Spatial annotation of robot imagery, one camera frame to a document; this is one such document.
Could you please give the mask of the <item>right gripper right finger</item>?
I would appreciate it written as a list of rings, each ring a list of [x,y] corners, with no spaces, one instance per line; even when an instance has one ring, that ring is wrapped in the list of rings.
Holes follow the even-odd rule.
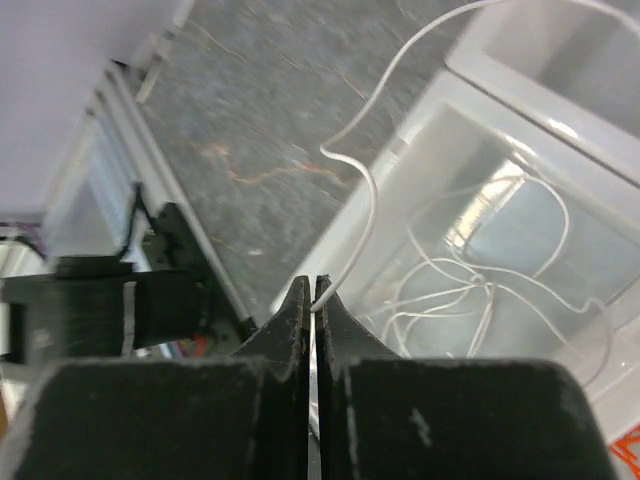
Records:
[[[406,359],[315,305],[326,479],[613,479],[587,397],[536,359]]]

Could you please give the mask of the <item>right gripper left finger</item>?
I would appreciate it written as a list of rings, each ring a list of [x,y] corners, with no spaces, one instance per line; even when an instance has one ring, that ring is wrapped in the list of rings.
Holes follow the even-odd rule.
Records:
[[[5,479],[303,479],[310,286],[233,354],[46,368],[1,443]]]

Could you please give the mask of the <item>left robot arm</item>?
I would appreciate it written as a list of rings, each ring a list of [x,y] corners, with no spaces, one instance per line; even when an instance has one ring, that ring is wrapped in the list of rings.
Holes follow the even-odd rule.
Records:
[[[1,359],[40,367],[80,357],[119,357],[186,339],[201,329],[206,295],[180,271],[62,279],[52,275],[5,281],[8,345]]]

